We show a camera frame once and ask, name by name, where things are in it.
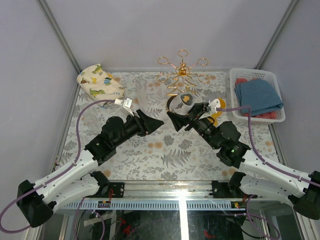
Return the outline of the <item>gold wine glass rack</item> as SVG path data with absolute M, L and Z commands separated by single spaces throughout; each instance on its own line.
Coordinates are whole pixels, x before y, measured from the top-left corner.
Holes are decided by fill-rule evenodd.
M 181 49 L 177 52 L 177 56 L 180 57 L 180 63 L 178 65 L 173 64 L 165 56 L 161 56 L 157 59 L 159 65 L 170 65 L 173 71 L 164 73 L 160 72 L 156 76 L 156 81 L 162 84 L 168 84 L 168 92 L 166 95 L 169 97 L 167 100 L 166 108 L 170 111 L 169 106 L 173 98 L 181 93 L 188 93 L 195 97 L 197 91 L 196 87 L 198 83 L 209 84 L 211 79 L 205 73 L 193 72 L 193 68 L 196 66 L 205 67 L 209 64 L 209 61 L 205 57 L 199 58 L 194 64 L 188 65 L 185 58 L 189 55 L 189 52 L 185 49 Z

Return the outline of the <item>short clear wine glass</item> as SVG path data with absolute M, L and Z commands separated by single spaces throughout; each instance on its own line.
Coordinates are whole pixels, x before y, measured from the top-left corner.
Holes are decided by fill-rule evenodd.
M 169 104 L 169 110 L 179 115 L 186 115 L 195 105 L 195 98 L 189 93 L 180 93 Z

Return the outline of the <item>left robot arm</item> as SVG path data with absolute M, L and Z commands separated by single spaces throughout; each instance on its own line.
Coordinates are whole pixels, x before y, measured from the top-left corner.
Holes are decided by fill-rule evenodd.
M 105 197 L 110 190 L 109 180 L 97 167 L 112 158 L 116 148 L 130 138 L 149 135 L 163 124 L 140 109 L 126 120 L 112 116 L 74 161 L 33 183 L 29 180 L 20 183 L 16 205 L 30 227 L 44 224 L 57 210 L 77 199 Z

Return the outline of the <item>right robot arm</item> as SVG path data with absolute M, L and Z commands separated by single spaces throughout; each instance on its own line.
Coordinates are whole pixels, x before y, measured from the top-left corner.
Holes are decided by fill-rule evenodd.
M 186 115 L 168 111 L 176 131 L 194 129 L 228 167 L 237 168 L 228 182 L 233 197 L 242 194 L 273 198 L 312 220 L 320 218 L 320 173 L 299 171 L 260 155 L 253 144 L 240 142 L 241 133 L 232 121 L 215 127 L 204 115 L 209 103 L 196 103 Z

